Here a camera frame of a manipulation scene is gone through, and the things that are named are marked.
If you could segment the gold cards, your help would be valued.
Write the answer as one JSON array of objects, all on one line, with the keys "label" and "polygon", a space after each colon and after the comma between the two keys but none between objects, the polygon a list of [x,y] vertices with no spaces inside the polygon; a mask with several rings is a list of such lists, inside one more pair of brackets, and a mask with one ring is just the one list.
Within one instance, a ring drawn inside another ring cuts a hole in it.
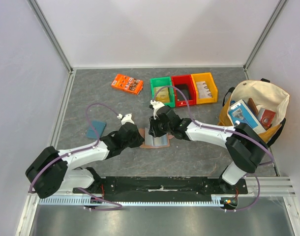
[{"label": "gold cards", "polygon": [[170,102],[170,94],[169,88],[164,87],[155,87],[154,89],[155,100],[160,101],[162,103],[169,103]]}]

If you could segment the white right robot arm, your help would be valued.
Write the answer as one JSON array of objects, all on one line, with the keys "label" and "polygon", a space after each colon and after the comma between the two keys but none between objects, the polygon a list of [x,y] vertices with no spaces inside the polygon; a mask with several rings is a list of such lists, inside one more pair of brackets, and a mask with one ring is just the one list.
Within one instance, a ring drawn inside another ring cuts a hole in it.
[{"label": "white right robot arm", "polygon": [[237,126],[204,124],[191,118],[180,118],[170,106],[157,101],[151,101],[150,108],[153,109],[151,136],[171,134],[179,140],[206,142],[227,149],[232,163],[218,181],[222,193],[230,193],[243,176],[254,173],[268,152],[265,141],[245,123]]}]

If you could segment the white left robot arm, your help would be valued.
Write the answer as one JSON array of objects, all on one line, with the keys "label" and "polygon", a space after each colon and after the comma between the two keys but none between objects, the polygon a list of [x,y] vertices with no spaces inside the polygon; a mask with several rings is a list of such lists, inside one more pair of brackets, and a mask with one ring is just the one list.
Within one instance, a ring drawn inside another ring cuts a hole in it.
[{"label": "white left robot arm", "polygon": [[100,177],[93,168],[82,166],[118,156],[124,149],[138,148],[143,142],[137,125],[127,122],[98,142],[67,150],[46,147],[26,170],[29,192],[41,199],[77,187],[96,193],[101,187]]}]

